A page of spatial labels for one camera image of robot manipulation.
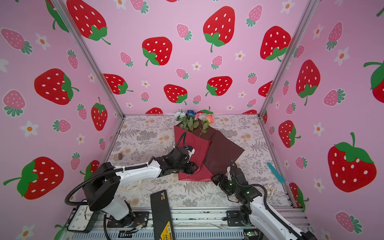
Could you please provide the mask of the dark red wrapping paper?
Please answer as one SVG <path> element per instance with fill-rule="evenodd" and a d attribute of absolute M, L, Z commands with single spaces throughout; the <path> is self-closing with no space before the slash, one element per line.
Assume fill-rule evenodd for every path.
<path fill-rule="evenodd" d="M 205 134 L 201 133 L 202 122 L 192 133 L 187 133 L 186 145 L 192 146 L 195 153 L 191 161 L 198 166 L 197 171 L 188 175 L 179 173 L 180 181 L 210 182 L 211 177 L 226 174 L 231 161 L 236 161 L 244 149 L 227 139 L 219 130 L 208 128 Z"/>

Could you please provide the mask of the white fake flower stem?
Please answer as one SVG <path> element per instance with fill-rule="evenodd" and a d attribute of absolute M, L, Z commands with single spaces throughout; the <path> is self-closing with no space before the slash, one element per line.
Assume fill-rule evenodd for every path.
<path fill-rule="evenodd" d="M 182 112 L 182 110 L 178 110 L 174 114 L 174 119 L 176 121 L 180 122 L 180 126 L 179 126 L 180 128 L 182 128 L 186 131 L 189 131 L 191 133 L 195 129 L 197 129 L 200 125 L 197 113 L 196 113 L 195 117 L 189 117 L 189 116 L 187 116 L 187 112 Z"/>

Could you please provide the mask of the blue fake rose stem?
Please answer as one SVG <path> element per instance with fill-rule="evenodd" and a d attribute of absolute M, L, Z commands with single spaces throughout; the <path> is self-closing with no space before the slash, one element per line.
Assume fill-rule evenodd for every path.
<path fill-rule="evenodd" d="M 187 116 L 189 116 L 189 117 L 195 117 L 195 116 L 196 116 L 196 112 L 193 111 L 193 110 L 188 110 L 188 111 L 187 111 Z"/>

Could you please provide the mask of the large pink fake rose stem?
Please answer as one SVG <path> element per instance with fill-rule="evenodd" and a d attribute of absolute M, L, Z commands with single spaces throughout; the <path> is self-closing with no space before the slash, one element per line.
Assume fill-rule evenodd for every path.
<path fill-rule="evenodd" d="M 201 133 L 199 136 L 201 136 L 202 134 L 205 134 L 208 132 L 208 129 L 210 127 L 210 124 L 213 124 L 214 123 L 214 117 L 213 115 L 207 115 L 205 120 L 202 121 L 202 128 L 201 128 Z"/>

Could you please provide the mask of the beige ribbon pile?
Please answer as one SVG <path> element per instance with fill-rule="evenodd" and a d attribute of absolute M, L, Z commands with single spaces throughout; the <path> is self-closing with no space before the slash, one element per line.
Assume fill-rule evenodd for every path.
<path fill-rule="evenodd" d="M 155 179 L 136 181 L 119 188 L 116 195 L 126 200 L 134 198 L 147 199 L 158 189 L 158 183 Z"/>

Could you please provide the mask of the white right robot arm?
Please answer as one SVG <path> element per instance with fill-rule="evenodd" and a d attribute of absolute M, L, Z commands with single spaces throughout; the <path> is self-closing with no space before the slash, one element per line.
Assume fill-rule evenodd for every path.
<path fill-rule="evenodd" d="M 303 232 L 286 220 L 278 211 L 268 204 L 268 191 L 260 184 L 249 184 L 243 171 L 231 161 L 230 176 L 218 174 L 211 177 L 228 197 L 234 195 L 241 204 L 235 215 L 228 212 L 225 220 L 228 224 L 239 223 L 254 226 L 262 236 L 269 240 L 315 240 L 310 232 Z"/>

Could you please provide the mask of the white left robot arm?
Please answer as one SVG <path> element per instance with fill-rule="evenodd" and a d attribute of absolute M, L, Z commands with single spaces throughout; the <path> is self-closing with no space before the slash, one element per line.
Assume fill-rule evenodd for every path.
<path fill-rule="evenodd" d="M 149 162 L 115 167 L 103 163 L 90 178 L 71 190 L 65 198 L 68 206 L 88 206 L 92 212 L 102 212 L 114 218 L 122 227 L 135 221 L 130 205 L 115 197 L 117 190 L 127 184 L 184 173 L 194 174 L 198 170 L 191 161 L 195 149 L 187 146 L 184 132 L 170 153 L 161 157 L 151 157 Z"/>

